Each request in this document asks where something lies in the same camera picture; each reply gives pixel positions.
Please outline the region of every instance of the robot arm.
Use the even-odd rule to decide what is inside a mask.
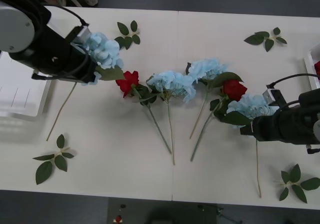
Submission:
[[[77,16],[81,26],[63,38],[47,26],[51,12],[38,0],[0,0],[0,50],[34,69],[33,79],[93,82],[97,63],[77,45],[90,36],[88,24],[65,10]]]
[[[300,94],[298,100],[287,103],[280,90],[274,86],[289,78],[312,76],[316,74],[296,74],[282,78],[267,85],[263,97],[268,105],[279,106],[271,116],[256,117],[252,124],[242,127],[242,135],[254,136],[260,142],[281,141],[295,145],[307,145],[307,152],[313,154],[320,149],[311,149],[311,145],[320,144],[320,89]]]

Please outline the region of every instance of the black cable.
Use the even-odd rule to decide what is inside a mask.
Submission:
[[[71,13],[72,15],[74,15],[75,17],[77,17],[77,18],[80,20],[82,26],[89,26],[89,24],[86,23],[85,20],[83,20],[78,14],[76,14],[76,13],[73,12],[72,10],[69,10],[69,9],[67,9],[67,8],[65,8],[65,7],[63,7],[63,6],[54,5],[54,4],[49,4],[49,3],[41,3],[41,4],[44,5],[45,7],[46,7],[46,6],[47,6],[47,7],[56,7],[56,8],[60,8],[60,9],[62,9],[62,10],[64,10],[64,11],[66,11],[66,12],[68,12],[68,13]]]
[[[278,110],[275,111],[275,113],[272,115],[272,120],[271,120],[271,123],[272,123],[272,128],[274,128],[276,126],[276,120],[281,112],[281,110],[293,105],[293,104],[297,104],[299,103],[298,100],[294,100],[294,101],[290,101],[289,103],[283,105],[282,107],[280,107]]]
[[[43,75],[34,74],[32,77],[36,77],[35,78],[36,80],[57,80],[57,79],[66,78],[68,76],[72,76],[73,74],[77,73],[86,65],[86,63],[89,59],[89,53],[87,52],[87,50],[82,46],[78,45],[78,47],[84,51],[85,57],[84,57],[84,60],[81,62],[81,64],[77,68],[75,68],[72,71],[69,71],[68,73],[65,73],[63,75],[56,75],[56,76],[47,77],[47,76],[43,76]]]
[[[296,77],[302,77],[302,76],[309,76],[309,77],[315,77],[320,79],[320,75],[317,74],[310,74],[310,73],[300,73],[300,74],[295,74],[295,75],[289,75],[287,77],[281,78],[275,82],[272,82],[271,84],[267,85],[268,88],[274,88],[276,84],[279,82],[282,82],[284,80],[290,79],[290,78],[296,78]]]

